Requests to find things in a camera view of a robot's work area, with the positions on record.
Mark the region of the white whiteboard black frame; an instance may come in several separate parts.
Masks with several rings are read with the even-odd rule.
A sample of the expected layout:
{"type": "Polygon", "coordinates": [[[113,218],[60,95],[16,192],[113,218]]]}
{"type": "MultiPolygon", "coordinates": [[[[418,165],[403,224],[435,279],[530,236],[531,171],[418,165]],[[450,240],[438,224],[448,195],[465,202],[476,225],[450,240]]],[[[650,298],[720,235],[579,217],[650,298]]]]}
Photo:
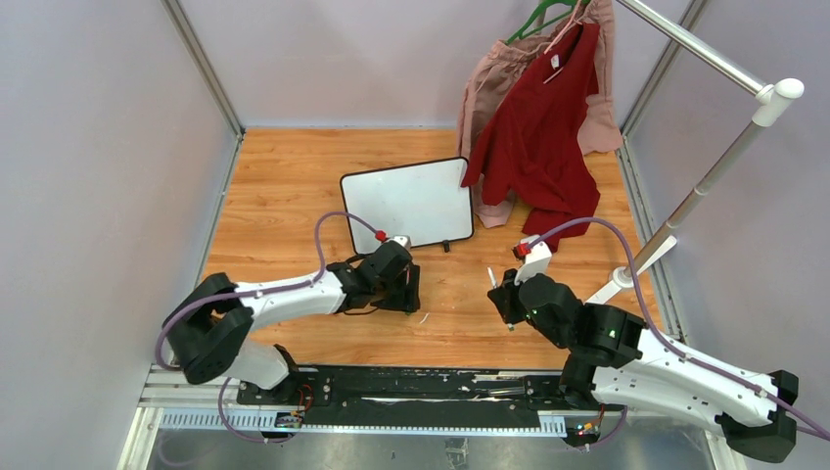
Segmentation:
{"type": "Polygon", "coordinates": [[[471,189],[461,185],[467,166],[453,157],[347,173],[344,209],[413,248],[467,240],[475,233],[471,189]]]}

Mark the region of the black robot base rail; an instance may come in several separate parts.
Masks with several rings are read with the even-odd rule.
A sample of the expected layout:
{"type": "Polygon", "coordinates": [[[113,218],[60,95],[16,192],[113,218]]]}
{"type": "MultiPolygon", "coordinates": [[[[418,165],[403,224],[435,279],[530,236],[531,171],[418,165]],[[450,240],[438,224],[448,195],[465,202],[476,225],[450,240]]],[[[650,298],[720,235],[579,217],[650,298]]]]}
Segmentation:
{"type": "Polygon", "coordinates": [[[272,390],[237,379],[189,385],[152,368],[139,404],[173,430],[228,428],[261,440],[295,434],[522,437],[592,442],[614,429],[619,405],[578,404],[557,370],[310,364],[272,390]]]}

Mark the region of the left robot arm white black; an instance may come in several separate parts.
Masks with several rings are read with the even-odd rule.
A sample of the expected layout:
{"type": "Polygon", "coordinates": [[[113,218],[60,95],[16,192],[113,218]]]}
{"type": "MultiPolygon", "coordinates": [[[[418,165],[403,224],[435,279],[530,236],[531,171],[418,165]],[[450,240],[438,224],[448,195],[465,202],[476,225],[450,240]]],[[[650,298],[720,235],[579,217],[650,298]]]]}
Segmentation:
{"type": "Polygon", "coordinates": [[[358,265],[330,263],[315,274],[266,283],[234,283],[226,273],[208,276],[162,325],[161,337],[191,385],[218,377],[254,384],[277,404],[292,402],[300,378],[278,345],[250,339],[254,331],[309,315],[375,306],[417,309],[418,267],[410,241],[394,236],[358,265]]]}

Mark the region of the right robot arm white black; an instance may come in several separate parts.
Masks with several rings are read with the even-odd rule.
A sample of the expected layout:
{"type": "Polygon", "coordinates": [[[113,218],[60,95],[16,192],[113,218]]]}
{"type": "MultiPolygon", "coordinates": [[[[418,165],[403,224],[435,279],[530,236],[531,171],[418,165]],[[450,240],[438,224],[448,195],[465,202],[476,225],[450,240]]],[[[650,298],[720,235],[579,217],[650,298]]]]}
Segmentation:
{"type": "Polygon", "coordinates": [[[571,408],[606,404],[653,411],[725,438],[734,451],[783,462],[797,443],[786,408],[799,379],[785,370],[755,372],[680,344],[644,318],[612,305],[584,303],[565,284],[517,270],[487,293],[502,321],[527,323],[568,351],[558,397],[571,408]]]}

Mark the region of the green marker pen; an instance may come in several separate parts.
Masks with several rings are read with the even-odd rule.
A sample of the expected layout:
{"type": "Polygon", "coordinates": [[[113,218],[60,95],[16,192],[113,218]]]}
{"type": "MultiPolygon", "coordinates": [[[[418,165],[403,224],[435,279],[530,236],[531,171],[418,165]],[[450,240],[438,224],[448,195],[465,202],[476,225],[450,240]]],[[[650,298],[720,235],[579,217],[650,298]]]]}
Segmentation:
{"type": "Polygon", "coordinates": [[[518,270],[516,268],[507,269],[503,273],[502,279],[498,281],[493,268],[490,266],[487,268],[487,275],[491,283],[491,289],[487,292],[487,297],[495,305],[502,322],[507,326],[509,331],[515,330],[511,299],[517,272],[518,270]]]}

